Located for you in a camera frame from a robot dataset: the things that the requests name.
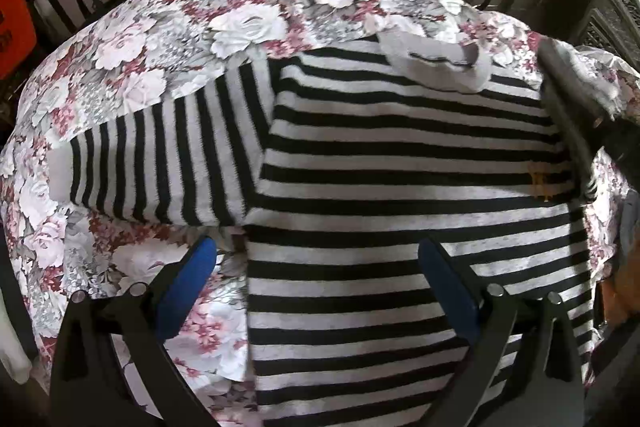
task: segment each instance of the striped shirt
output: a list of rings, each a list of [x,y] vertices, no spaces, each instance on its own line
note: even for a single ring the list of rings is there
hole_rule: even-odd
[[[54,199],[124,219],[244,226],[266,427],[394,427],[424,414],[466,352],[418,268],[427,232],[486,283],[558,292],[583,362],[591,349],[568,153],[520,80],[428,89],[361,39],[244,65],[69,148],[53,167]],[[511,340],[487,398],[508,375]]]

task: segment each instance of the tablecloth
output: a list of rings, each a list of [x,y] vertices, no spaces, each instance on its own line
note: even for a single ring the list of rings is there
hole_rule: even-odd
[[[252,58],[288,57],[393,27],[447,42],[477,41],[509,74],[534,88],[542,81],[540,35],[461,0],[128,0],[39,65],[0,156],[0,216],[41,354],[35,376],[45,388],[71,293],[122,293],[133,281],[152,279],[209,233],[227,254],[166,347],[221,425],[259,424],[248,363],[244,260],[230,253],[233,231],[124,222],[58,204],[49,198],[56,180],[49,178],[47,155],[89,127],[189,94]],[[580,57],[591,74],[622,86],[627,113],[640,114],[633,70]],[[614,252],[616,211],[628,187],[602,152],[595,170],[598,199],[586,207],[585,220],[597,275]],[[118,338],[114,344],[136,397],[148,401],[135,384],[140,378],[126,346]]]

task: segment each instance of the orange object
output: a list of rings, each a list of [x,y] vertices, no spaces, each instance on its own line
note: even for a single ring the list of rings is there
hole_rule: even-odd
[[[9,76],[36,45],[25,0],[0,0],[0,80]]]

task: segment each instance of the blue gripper pad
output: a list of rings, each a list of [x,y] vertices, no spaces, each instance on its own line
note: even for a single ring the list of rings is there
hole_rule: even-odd
[[[160,342],[178,334],[193,303],[216,267],[216,242],[205,236],[185,254],[189,255],[190,258],[156,307],[156,338]]]
[[[423,239],[418,245],[418,263],[431,290],[457,336],[472,346],[480,337],[479,309],[475,299],[445,258],[442,245]]]

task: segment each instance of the metal bolt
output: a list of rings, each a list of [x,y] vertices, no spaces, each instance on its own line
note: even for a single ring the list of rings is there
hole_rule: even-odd
[[[549,299],[549,302],[551,302],[551,304],[562,303],[562,297],[559,296],[556,292],[549,292],[549,295],[547,295],[546,298]]]
[[[134,297],[140,297],[146,292],[146,284],[143,282],[136,282],[129,286],[129,293]]]
[[[73,292],[71,294],[71,302],[74,302],[76,304],[84,301],[84,298],[86,297],[86,291],[84,290],[78,290],[77,292]]]
[[[494,297],[502,297],[504,295],[504,288],[495,282],[492,282],[489,286],[486,287],[489,295]]]

